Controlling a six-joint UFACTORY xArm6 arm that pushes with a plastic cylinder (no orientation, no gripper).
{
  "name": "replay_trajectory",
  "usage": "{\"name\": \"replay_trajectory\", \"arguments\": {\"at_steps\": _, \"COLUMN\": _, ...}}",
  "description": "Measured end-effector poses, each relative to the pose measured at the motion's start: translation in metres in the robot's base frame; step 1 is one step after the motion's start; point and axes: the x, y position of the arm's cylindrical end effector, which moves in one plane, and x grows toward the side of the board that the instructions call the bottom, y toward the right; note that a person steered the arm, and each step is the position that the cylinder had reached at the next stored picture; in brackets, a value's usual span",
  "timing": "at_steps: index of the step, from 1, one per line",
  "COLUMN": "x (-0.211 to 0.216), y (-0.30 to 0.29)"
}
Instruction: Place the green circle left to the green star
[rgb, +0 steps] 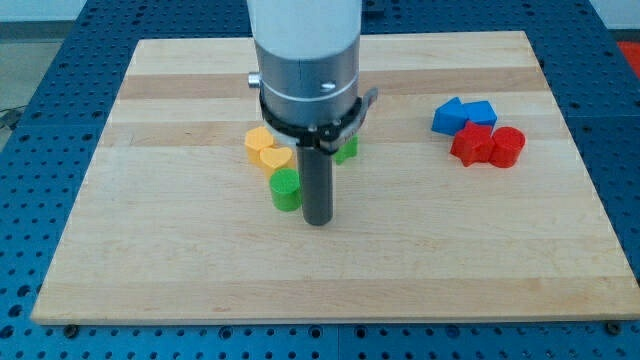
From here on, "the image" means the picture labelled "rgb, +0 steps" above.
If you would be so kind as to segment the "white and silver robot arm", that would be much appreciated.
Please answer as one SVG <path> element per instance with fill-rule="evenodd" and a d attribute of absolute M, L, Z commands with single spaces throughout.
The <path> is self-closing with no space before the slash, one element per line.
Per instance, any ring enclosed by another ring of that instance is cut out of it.
<path fill-rule="evenodd" d="M 248 0 L 261 100 L 277 119 L 324 126 L 358 97 L 361 0 Z"/>

